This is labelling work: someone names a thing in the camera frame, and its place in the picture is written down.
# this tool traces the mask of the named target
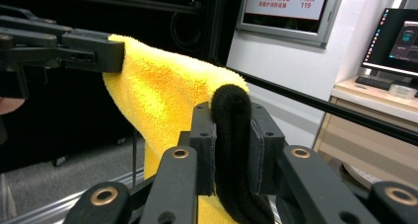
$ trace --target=black fabric cover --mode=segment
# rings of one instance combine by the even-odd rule
[[[219,88],[212,101],[216,123],[216,194],[224,208],[239,223],[274,223],[266,196],[252,194],[247,177],[251,103],[240,87]]]

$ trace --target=wall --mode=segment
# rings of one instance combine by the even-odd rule
[[[395,0],[342,0],[326,49],[235,32],[227,65],[321,100],[335,83],[355,76],[384,7]],[[254,85],[251,99],[264,105],[289,144],[312,147],[323,112]]]
[[[408,0],[406,2],[405,8],[407,8],[407,9],[418,9],[418,1],[417,0]]]

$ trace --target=sign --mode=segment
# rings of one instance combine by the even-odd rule
[[[319,20],[324,0],[246,0],[245,12],[276,17]]]

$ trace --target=wooden cabinet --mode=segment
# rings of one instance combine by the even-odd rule
[[[418,132],[418,99],[395,98],[387,91],[337,84],[331,102]],[[418,147],[364,126],[326,114],[313,147],[325,161],[336,158],[383,181],[418,189]]]

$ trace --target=black metal bracket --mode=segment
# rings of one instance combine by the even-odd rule
[[[3,9],[16,10],[0,6],[0,13]],[[54,21],[0,16],[0,97],[29,96],[24,65],[120,72],[124,43],[108,40],[109,36],[60,26]]]
[[[376,183],[370,192],[347,186],[314,150],[288,145],[261,105],[252,104],[250,126],[247,171],[252,193],[275,195],[283,224],[412,224],[418,220],[417,190],[394,182]],[[122,191],[123,201],[110,191],[120,190],[120,184],[90,188],[64,223],[197,223],[197,196],[215,194],[214,140],[216,125],[207,103],[197,105],[191,130],[164,153],[154,177],[133,187],[129,197]],[[97,199],[105,204],[94,204]]]

